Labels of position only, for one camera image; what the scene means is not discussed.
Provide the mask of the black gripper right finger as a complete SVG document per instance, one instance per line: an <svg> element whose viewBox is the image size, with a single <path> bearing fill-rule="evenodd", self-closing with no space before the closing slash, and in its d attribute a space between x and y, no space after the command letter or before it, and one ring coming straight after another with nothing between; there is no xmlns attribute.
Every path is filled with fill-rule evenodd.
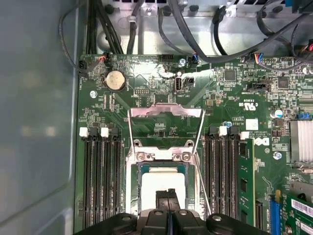
<svg viewBox="0 0 313 235"><path fill-rule="evenodd" d="M267 235L268 232L224 214L212 214L205 220L192 211L181 209L173 188L169 189L169 208L175 235Z"/></svg>

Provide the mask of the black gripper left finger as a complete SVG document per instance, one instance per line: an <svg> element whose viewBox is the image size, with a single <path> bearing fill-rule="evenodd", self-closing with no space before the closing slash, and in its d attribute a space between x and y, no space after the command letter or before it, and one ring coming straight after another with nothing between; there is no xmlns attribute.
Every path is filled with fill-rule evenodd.
<svg viewBox="0 0 313 235"><path fill-rule="evenodd" d="M166 235L168 234L168 191L156 192L156 208L139 217L119 213L77 232L77 235Z"/></svg>

